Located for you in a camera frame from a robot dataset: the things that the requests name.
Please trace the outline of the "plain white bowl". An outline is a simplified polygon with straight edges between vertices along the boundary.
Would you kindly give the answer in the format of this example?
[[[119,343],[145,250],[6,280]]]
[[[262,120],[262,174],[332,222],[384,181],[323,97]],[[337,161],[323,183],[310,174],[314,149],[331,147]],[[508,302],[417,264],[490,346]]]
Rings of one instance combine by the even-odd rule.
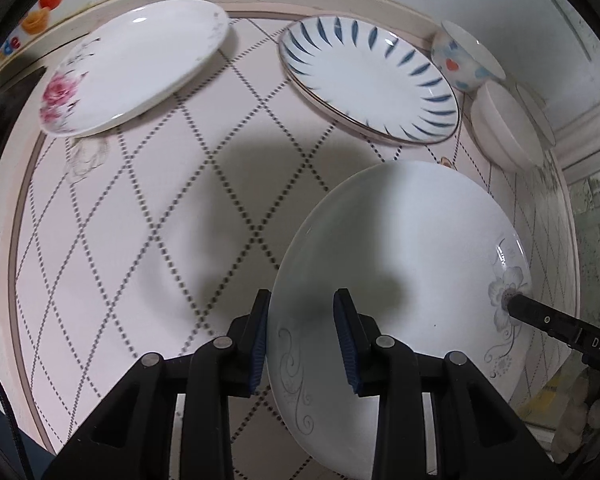
[[[520,174],[543,165],[543,149],[530,118],[509,91],[488,80],[471,104],[478,147],[501,170]]]

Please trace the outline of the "patterned white table mat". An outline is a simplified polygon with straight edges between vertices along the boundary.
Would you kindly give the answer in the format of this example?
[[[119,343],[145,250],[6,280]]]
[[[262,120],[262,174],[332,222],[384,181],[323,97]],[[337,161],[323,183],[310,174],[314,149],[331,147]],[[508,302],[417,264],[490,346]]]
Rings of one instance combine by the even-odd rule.
[[[433,162],[485,188],[524,243],[535,296],[578,310],[569,194],[552,154],[506,174],[467,128],[425,146],[357,136],[294,90],[277,55],[284,28],[235,18],[204,71],[146,114],[84,140],[36,140],[9,283],[22,386],[49,450],[142,353],[176,356],[222,332],[273,284],[312,208],[383,162]]]

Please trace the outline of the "white plate grey flower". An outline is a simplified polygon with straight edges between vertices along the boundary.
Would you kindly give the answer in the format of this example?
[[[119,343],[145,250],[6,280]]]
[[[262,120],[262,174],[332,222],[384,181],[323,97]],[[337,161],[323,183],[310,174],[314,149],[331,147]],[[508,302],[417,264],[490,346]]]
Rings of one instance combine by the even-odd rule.
[[[432,162],[350,177],[304,220],[273,287],[268,374],[287,428],[321,465],[370,478],[378,402],[347,381],[332,316],[338,289],[414,351],[465,353],[510,398],[531,332],[503,304],[531,287],[514,227],[473,180]]]

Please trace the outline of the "colourful fruit wall sticker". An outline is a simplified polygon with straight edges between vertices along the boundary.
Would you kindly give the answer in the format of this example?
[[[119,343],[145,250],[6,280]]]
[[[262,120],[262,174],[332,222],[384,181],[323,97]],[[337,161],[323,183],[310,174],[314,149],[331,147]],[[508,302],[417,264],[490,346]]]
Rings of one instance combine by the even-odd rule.
[[[50,14],[62,0],[38,0],[0,47],[0,69],[27,44],[50,27]]]

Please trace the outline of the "white bowl dark rim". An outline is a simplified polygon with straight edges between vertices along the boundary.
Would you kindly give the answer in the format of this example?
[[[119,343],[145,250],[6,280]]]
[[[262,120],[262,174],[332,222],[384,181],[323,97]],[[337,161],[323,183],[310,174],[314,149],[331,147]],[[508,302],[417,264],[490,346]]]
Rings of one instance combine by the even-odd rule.
[[[535,99],[535,95],[521,82],[516,82],[515,89],[521,105],[530,117],[532,125],[534,125],[534,128],[541,139],[542,145],[544,148],[554,148],[556,144],[554,131],[548,122],[539,101]]]

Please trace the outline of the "white plate pink rose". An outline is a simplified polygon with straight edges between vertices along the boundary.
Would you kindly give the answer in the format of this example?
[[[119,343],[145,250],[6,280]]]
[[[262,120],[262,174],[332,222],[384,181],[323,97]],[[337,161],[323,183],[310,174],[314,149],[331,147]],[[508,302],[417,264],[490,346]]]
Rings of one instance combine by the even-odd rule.
[[[90,32],[59,63],[38,108],[53,138],[92,136],[181,89],[222,46],[230,19],[204,0],[164,0]]]

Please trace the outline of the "white bowl blue pink dots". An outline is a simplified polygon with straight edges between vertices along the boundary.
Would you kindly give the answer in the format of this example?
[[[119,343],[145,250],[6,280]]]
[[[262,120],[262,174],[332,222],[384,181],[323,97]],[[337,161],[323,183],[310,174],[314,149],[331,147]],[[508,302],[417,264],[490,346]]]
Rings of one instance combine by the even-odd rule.
[[[488,80],[506,79],[504,68],[484,44],[449,21],[441,22],[430,55],[449,84],[461,92],[477,91]]]

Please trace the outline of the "white plate blue leaf pattern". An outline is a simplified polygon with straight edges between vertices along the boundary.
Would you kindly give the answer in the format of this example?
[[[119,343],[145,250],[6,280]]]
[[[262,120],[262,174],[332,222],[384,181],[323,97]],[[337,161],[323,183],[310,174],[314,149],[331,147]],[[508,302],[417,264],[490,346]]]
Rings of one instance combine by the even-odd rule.
[[[311,16],[285,28],[278,50],[301,93],[364,136],[437,144],[460,126],[460,106],[445,76],[387,29],[358,18]]]

